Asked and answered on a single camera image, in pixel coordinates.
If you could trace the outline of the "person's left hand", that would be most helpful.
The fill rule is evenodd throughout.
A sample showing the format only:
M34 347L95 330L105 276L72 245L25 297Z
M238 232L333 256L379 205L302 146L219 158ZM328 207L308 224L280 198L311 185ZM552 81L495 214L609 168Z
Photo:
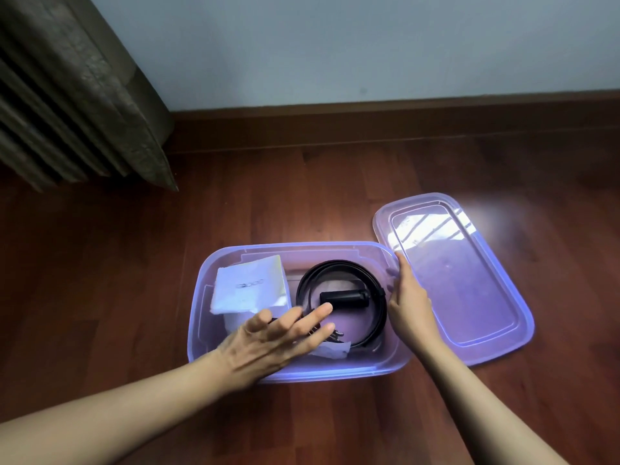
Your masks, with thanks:
M311 338L286 343L287 331L302 315L302 307L296 306L273 318L265 337L244 337L243 326L229 335L213 351L225 390L247 388L319 347Z

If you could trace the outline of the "person's right hand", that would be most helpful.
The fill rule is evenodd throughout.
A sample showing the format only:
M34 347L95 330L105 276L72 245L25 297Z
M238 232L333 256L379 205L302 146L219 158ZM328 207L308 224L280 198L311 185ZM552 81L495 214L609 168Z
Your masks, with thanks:
M415 354L422 354L432 341L440 339L431 300L414 276L407 258L396 252L399 263L400 318L391 322L398 337Z

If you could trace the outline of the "purple translucent plastic storage box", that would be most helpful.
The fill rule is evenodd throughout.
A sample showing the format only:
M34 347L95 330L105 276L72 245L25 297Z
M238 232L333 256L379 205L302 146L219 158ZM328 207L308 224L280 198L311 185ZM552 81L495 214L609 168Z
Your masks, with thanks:
M216 250L204 259L198 272L189 319L189 362L214 350L227 336L223 317L210 312L218 269L272 255L280 255L282 259L292 303L295 302L296 289L303 274L323 261L349 260L364 266L384 289L388 289L393 281L390 271L398 268L398 261L390 249L370 241L267 243ZM366 348L351 348L346 358L306 355L266 377L262 383L306 383L386 375L403 367L411 356L410 350L386 322L374 344Z

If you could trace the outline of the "person's left forearm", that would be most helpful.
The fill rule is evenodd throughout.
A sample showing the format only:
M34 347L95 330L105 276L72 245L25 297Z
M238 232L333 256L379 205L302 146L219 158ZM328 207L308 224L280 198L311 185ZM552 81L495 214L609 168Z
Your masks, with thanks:
M184 367L0 423L0 465L109 465L253 383L221 350Z

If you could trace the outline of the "person's right forearm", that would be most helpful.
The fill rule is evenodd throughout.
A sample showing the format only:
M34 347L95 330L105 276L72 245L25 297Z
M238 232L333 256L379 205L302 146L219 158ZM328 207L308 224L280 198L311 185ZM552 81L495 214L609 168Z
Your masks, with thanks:
M569 465L440 339L407 345L433 380L476 465Z

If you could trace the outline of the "coiled black leather belt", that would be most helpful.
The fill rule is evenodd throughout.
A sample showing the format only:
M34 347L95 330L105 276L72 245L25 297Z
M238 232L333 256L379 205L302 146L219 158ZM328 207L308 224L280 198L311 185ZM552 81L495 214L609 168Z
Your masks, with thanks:
M364 266L349 260L329 260L314 265L302 276L296 290L296 305L301 306L309 314L314 310L313 296L316 289L327 281L341 281L341 276L347 276L348 281L356 282L355 289L367 289L371 304L366 309L334 310L344 311L346 314L368 312L372 314L371 323L363 336L350 341L351 349L367 348L378 339L384 330L387 321L387 301L385 291L379 280Z

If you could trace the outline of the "white cardboard box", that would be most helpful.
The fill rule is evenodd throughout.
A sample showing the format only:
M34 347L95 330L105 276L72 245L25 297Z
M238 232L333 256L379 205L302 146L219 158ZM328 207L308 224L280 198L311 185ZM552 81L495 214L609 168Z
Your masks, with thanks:
M279 318L292 308L290 289L279 255L220 268L210 305L223 317L227 334L263 309Z

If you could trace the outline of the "small black rectangular device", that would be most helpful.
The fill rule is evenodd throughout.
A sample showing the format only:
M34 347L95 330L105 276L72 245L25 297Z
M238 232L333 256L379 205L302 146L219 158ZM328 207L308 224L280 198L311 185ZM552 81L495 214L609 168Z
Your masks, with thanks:
M333 310L353 310L368 308L371 298L367 289L347 289L321 292L319 302L332 305Z

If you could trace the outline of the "purple translucent plastic lid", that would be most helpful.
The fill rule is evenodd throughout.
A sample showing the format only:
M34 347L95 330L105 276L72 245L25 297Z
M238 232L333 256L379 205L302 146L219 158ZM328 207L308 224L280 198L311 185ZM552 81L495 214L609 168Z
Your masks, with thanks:
M427 193L391 202L376 212L373 228L381 244L406 256L463 363L483 364L531 341L529 307L454 198Z

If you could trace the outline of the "brown wooden baseboard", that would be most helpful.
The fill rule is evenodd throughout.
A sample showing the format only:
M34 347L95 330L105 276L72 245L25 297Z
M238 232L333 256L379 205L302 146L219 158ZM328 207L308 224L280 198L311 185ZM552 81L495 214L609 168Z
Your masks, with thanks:
M620 89L196 109L172 114L168 155L620 127Z

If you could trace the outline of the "grey-brown pleated curtain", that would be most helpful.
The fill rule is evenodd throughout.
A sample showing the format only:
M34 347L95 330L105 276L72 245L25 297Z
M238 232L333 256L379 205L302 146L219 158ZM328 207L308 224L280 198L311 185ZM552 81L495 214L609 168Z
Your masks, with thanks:
M91 0L0 0L0 164L36 191L133 174L177 191L173 129Z

